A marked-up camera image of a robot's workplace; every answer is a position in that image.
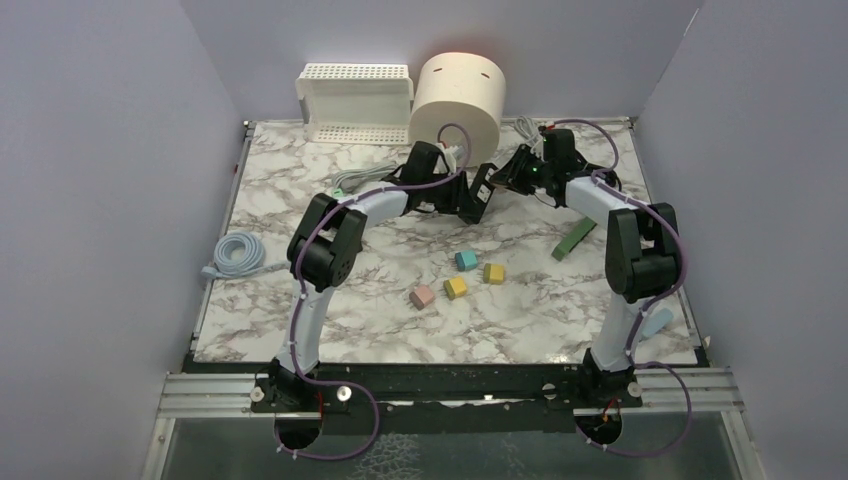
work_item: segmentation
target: white marble surface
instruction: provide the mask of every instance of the white marble surface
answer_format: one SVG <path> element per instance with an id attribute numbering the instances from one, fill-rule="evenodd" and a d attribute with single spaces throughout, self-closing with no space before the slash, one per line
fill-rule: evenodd
<path id="1" fill-rule="evenodd" d="M 624 125 L 608 126 L 621 151 L 625 191 L 646 190 Z M 590 127 L 575 126 L 577 147 L 593 163 L 612 161 L 609 145 Z M 508 126 L 499 155 L 520 137 Z M 298 123 L 261 122 L 250 149 L 229 230 L 257 234 L 266 264 L 285 259 L 289 239 L 312 196 L 330 190 L 339 169 L 406 160 L 409 147 L 310 143 Z M 350 278 L 337 291 L 322 334 L 320 358 L 335 362 L 579 362 L 598 334 L 609 303 L 603 273 L 605 231 L 595 228 L 562 262 L 550 253 L 581 216 L 534 197 L 498 191 L 479 225 L 451 216 L 411 213 L 369 229 Z M 477 252 L 480 267 L 459 273 L 453 254 Z M 506 282 L 482 281 L 484 263 L 506 266 Z M 448 300 L 442 282 L 461 275 L 467 296 Z M 291 274 L 216 281 L 198 340 L 201 362 L 264 362 L 285 339 Z M 422 311 L 408 299 L 429 285 L 436 301 Z M 695 363 L 677 298 L 661 306 L 674 321 L 640 344 L 638 361 Z"/>

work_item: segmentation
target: teal block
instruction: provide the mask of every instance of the teal block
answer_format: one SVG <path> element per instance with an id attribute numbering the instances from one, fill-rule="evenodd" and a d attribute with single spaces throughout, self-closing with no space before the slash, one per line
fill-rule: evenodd
<path id="1" fill-rule="evenodd" d="M 459 252 L 454 257 L 456 259 L 456 267 L 460 272 L 467 272 L 477 268 L 477 255 L 471 250 Z"/>

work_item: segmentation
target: robotic arm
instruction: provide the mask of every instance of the robotic arm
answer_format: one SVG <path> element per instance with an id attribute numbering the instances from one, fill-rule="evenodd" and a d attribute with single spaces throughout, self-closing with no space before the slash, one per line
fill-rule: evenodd
<path id="1" fill-rule="evenodd" d="M 362 250 L 361 239 L 366 228 L 404 215 L 422 203 L 432 204 L 439 213 L 455 214 L 466 223 L 479 223 L 495 188 L 522 195 L 544 188 L 557 207 L 573 208 L 597 224 L 606 225 L 605 271 L 612 300 L 600 335 L 584 358 L 584 367 L 588 381 L 595 387 L 611 382 L 620 384 L 629 378 L 632 366 L 625 350 L 637 313 L 646 301 L 676 282 L 680 274 L 679 252 L 668 232 L 650 215 L 594 183 L 590 175 L 600 167 L 588 163 L 576 151 L 573 132 L 548 130 L 542 136 L 545 160 L 522 145 L 501 169 L 483 164 L 470 187 L 465 172 L 461 172 L 438 187 L 408 193 L 386 191 L 342 208 L 325 226 L 335 230 L 335 237 L 330 240 L 319 235 L 306 252 L 301 270 L 307 285 L 305 298 L 299 281 L 294 280 L 295 300 L 298 297 L 303 300 L 295 332 L 301 370 L 307 373 L 318 364 L 318 345 L 327 307 L 335 288 L 348 277 L 356 255 Z M 384 178 L 382 185 L 423 185 L 446 177 L 448 174 L 433 173 L 442 154 L 434 145 L 417 142 L 399 175 Z M 607 175 L 605 181 L 611 185 L 618 183 L 614 175 Z M 318 223 L 343 201 L 325 194 L 312 199 L 289 245 L 289 260 L 294 263 Z M 650 208 L 677 228 L 670 205 L 654 204 Z M 643 239 L 653 242 L 653 246 L 643 248 Z M 294 311 L 287 329 L 291 328 L 293 315 Z M 286 342 L 277 360 L 285 370 L 295 372 L 290 347 Z"/>

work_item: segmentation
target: green rectangular block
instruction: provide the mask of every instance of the green rectangular block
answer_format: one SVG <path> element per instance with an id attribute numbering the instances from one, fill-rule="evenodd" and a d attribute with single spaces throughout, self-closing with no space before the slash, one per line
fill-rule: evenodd
<path id="1" fill-rule="evenodd" d="M 556 248 L 554 248 L 554 251 L 551 252 L 551 256 L 556 258 L 557 261 L 562 261 L 569 252 L 574 250 L 574 247 L 576 247 L 578 243 L 586 238 L 586 235 L 589 235 L 589 232 L 595 228 L 595 225 L 597 224 L 589 217 L 580 220 L 580 223 L 578 223 L 571 232 L 562 237 L 559 245 L 557 245 Z"/>

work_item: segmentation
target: gray wall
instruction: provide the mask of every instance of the gray wall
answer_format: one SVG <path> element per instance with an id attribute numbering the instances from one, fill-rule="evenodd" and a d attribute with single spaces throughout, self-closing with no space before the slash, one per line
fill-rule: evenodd
<path id="1" fill-rule="evenodd" d="M 0 478 L 138 478 L 241 120 L 176 0 L 9 3 Z"/>
<path id="2" fill-rule="evenodd" d="M 845 478 L 848 2 L 708 0 L 636 132 L 772 479 Z"/>
<path id="3" fill-rule="evenodd" d="M 306 62 L 485 55 L 505 114 L 635 115 L 702 0 L 182 0 L 239 113 L 300 118 Z"/>

